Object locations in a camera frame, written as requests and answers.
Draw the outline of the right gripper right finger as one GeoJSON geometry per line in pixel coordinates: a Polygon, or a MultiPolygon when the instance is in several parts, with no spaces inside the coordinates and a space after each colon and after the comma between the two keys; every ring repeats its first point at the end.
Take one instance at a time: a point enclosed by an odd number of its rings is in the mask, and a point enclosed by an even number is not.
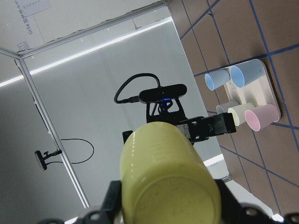
{"type": "Polygon", "coordinates": [[[242,206],[221,179],[215,179],[221,196],[221,224],[243,224],[242,206]]]}

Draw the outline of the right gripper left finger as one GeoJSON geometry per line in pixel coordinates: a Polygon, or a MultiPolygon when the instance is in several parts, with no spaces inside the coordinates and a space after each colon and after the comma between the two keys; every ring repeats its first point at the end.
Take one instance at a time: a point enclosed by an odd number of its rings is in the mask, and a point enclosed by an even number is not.
{"type": "Polygon", "coordinates": [[[100,207],[101,224],[121,223],[121,181],[111,181],[100,207]]]}

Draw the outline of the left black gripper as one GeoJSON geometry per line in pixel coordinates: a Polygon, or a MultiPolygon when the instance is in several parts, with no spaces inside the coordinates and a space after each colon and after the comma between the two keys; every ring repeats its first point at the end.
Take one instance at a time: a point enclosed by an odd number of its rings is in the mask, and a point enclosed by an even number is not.
{"type": "Polygon", "coordinates": [[[179,99],[174,99],[178,110],[169,112],[173,105],[172,99],[163,99],[155,102],[154,110],[150,114],[150,104],[146,103],[146,121],[166,122],[177,124],[176,127],[182,131],[185,137],[192,143],[206,141],[210,137],[236,132],[232,113],[221,113],[209,117],[195,117],[187,119],[179,99]]]}

